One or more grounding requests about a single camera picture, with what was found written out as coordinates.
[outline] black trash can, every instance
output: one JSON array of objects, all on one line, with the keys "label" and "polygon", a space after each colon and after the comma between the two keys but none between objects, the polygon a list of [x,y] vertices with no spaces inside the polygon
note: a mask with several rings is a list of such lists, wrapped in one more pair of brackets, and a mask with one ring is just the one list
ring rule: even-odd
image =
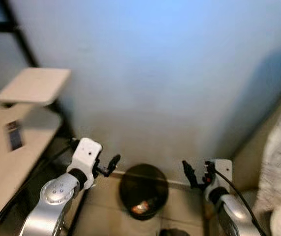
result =
[{"label": "black trash can", "polygon": [[158,168],[140,164],[123,175],[119,192],[133,218],[148,220],[166,203],[169,189],[165,175]]}]

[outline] beige floor tile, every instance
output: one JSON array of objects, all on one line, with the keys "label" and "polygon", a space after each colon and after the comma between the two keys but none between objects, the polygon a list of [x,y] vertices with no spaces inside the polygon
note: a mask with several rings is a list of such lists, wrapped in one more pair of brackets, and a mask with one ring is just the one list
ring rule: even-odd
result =
[{"label": "beige floor tile", "polygon": [[197,226],[197,225],[190,225],[190,224],[185,224],[182,222],[178,221],[172,221],[172,220],[161,220],[161,229],[178,229],[185,231],[188,233],[190,236],[203,236],[204,235],[204,230],[202,226]]},{"label": "beige floor tile", "polygon": [[85,203],[125,210],[119,197],[120,181],[120,178],[99,176],[96,186],[89,189]]},{"label": "beige floor tile", "polygon": [[160,223],[159,216],[138,221],[121,210],[85,204],[73,236],[155,236]]},{"label": "beige floor tile", "polygon": [[162,218],[202,226],[201,191],[170,188],[167,204],[162,211]]}]

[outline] black cable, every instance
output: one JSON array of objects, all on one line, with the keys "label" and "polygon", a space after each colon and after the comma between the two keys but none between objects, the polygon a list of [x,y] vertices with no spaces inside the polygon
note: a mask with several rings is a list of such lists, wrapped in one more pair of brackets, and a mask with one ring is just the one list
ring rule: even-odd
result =
[{"label": "black cable", "polygon": [[262,236],[266,236],[266,233],[262,230],[262,228],[260,227],[254,213],[252,212],[251,210],[251,207],[249,206],[249,204],[247,203],[247,201],[244,199],[242,193],[234,186],[234,184],[229,180],[227,179],[223,174],[221,174],[219,171],[217,171],[216,169],[214,169],[214,172],[216,174],[218,174],[221,178],[223,178],[232,188],[233,190],[239,195],[239,197],[241,198],[242,202],[244,203],[245,207],[247,208],[247,210],[249,211],[251,217],[252,217],[252,222],[253,224],[256,226],[256,228],[258,229],[259,233],[262,235]]},{"label": "black cable", "polygon": [[37,177],[51,162],[59,158],[63,153],[65,153],[71,145],[68,145],[67,147],[63,148],[61,151],[59,151],[57,154],[55,154],[53,157],[51,157],[48,161],[46,161],[44,164],[42,164],[41,169],[38,170],[35,174],[30,176],[28,180],[25,181],[25,183],[16,191],[16,193],[13,195],[13,197],[7,202],[7,204],[2,208],[0,211],[0,219],[6,214],[7,210],[12,207],[15,203],[15,199],[18,197],[18,195],[28,186],[28,184]]}]

